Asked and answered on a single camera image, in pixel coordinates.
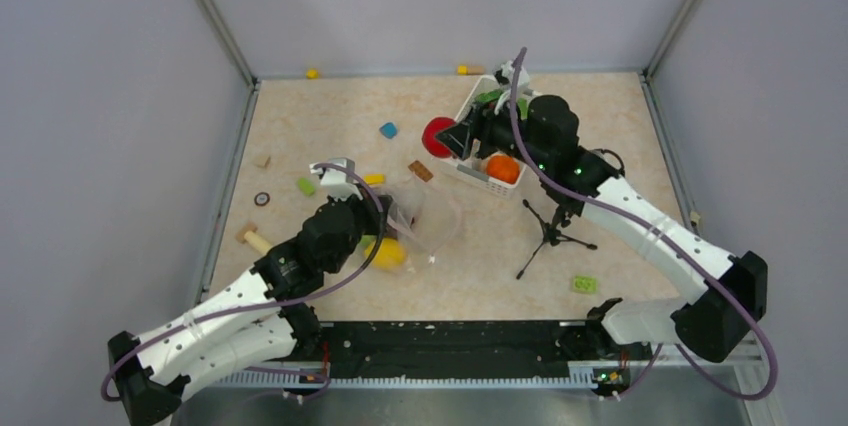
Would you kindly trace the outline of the clear zip top bag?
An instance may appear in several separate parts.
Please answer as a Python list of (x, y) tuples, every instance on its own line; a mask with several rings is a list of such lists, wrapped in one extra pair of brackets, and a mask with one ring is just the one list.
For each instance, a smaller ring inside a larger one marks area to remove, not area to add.
[(461, 208), (445, 190), (409, 175), (375, 191), (387, 214), (384, 239), (399, 241), (408, 253), (399, 269), (387, 272), (415, 272), (433, 266), (447, 246), (459, 238)]

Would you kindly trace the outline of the yellow lemon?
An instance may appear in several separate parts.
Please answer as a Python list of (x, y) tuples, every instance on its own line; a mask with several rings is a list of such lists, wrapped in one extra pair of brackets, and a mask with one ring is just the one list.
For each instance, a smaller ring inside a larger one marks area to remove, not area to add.
[(376, 247), (375, 241), (371, 241), (364, 248), (363, 254), (366, 258), (374, 254), (370, 266), (383, 271), (399, 269), (406, 262), (408, 256), (404, 246), (392, 238), (384, 239), (379, 247)]

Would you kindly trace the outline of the green lime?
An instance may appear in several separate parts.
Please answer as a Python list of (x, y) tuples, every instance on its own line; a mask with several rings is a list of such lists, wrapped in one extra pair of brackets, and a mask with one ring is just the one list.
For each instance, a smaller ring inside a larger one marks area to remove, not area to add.
[(361, 247), (362, 249), (365, 249), (370, 244), (374, 243), (375, 241), (376, 241), (375, 235), (363, 235), (358, 246)]

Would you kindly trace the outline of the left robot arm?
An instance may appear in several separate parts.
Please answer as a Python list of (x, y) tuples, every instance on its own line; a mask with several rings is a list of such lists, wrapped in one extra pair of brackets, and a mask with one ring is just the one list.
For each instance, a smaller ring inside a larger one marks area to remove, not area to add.
[(371, 256), (337, 284), (325, 284), (363, 237), (384, 239), (390, 204), (387, 195), (331, 199), (222, 291), (151, 331), (113, 336), (102, 400), (121, 403), (133, 425), (156, 425), (233, 373), (270, 359), (314, 356), (320, 323), (308, 303), (368, 268)]

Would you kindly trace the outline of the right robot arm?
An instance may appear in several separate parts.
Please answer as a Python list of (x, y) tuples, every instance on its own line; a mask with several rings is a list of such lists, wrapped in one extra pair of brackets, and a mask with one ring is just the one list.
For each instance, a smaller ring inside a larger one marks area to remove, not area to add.
[(579, 124), (564, 98), (541, 95), (525, 115), (477, 103), (434, 138), (461, 160), (502, 153), (523, 162), (539, 174), (558, 218), (579, 216), (607, 230), (675, 287), (673, 299), (613, 299), (594, 309), (600, 322), (586, 331), (594, 355), (666, 343), (720, 363), (748, 334), (761, 338), (766, 262), (751, 251), (734, 255), (714, 246), (654, 207), (599, 152), (580, 145)]

